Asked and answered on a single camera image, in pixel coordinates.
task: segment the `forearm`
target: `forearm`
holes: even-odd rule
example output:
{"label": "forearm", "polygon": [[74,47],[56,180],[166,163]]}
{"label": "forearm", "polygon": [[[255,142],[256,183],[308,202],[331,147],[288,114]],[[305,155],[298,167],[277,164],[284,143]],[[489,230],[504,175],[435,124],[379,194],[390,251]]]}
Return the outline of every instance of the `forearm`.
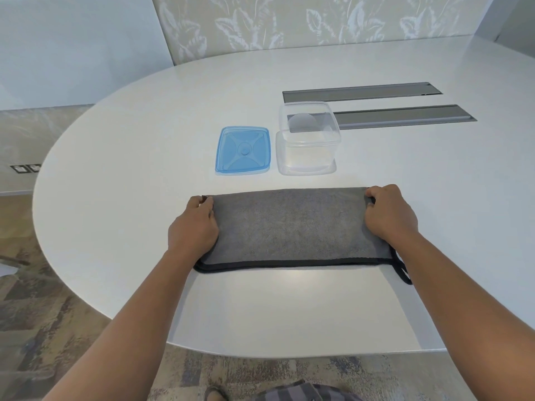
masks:
{"label": "forearm", "polygon": [[196,259],[166,252],[46,401],[146,400],[186,278]]}
{"label": "forearm", "polygon": [[535,332],[418,233],[392,245],[478,399],[531,399]]}

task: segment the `person's left hand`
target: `person's left hand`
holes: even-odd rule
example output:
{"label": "person's left hand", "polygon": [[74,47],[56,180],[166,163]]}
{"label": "person's left hand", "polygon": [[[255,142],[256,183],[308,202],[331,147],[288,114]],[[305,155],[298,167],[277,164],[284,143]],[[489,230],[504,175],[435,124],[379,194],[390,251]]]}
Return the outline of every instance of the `person's left hand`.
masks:
{"label": "person's left hand", "polygon": [[212,249],[219,235],[213,214],[213,198],[204,202],[199,195],[191,197],[184,213],[169,227],[169,251],[188,251],[199,259]]}

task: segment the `white table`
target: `white table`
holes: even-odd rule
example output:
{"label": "white table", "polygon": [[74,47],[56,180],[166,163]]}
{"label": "white table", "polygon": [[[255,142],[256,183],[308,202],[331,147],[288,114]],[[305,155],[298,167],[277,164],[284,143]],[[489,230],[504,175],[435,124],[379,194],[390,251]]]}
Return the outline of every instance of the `white table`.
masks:
{"label": "white table", "polygon": [[[459,104],[478,122],[342,131],[331,175],[280,175],[274,149],[267,173],[215,174],[225,126],[266,127],[273,146],[282,91],[421,81],[444,94],[331,107]],[[535,326],[534,83],[535,60],[471,37],[236,53],[167,69],[99,102],[52,148],[35,188],[38,239],[59,277],[113,317],[191,195],[396,182],[421,231]],[[390,266],[193,272],[169,342],[266,358],[444,348]]]}

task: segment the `hand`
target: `hand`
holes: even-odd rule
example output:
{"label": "hand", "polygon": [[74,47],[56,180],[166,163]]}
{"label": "hand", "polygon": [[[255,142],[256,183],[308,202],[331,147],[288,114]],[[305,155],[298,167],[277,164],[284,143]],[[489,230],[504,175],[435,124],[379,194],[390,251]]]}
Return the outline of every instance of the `hand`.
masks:
{"label": "hand", "polygon": [[169,251],[188,251],[199,259],[212,249],[219,229],[213,214],[213,198],[203,202],[200,196],[191,197],[184,213],[169,227]]}
{"label": "hand", "polygon": [[401,196],[399,187],[389,184],[384,187],[370,187],[367,197],[375,197],[375,204],[368,204],[364,220],[374,235],[394,246],[398,236],[418,233],[418,218]]}

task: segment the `plaid clothing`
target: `plaid clothing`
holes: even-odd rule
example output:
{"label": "plaid clothing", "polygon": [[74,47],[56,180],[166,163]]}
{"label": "plaid clothing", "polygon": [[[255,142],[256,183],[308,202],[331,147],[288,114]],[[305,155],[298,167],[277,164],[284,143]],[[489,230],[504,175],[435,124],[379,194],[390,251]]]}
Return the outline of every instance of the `plaid clothing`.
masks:
{"label": "plaid clothing", "polygon": [[311,384],[299,380],[280,385],[253,397],[253,401],[362,401],[355,394],[342,392],[336,387]]}

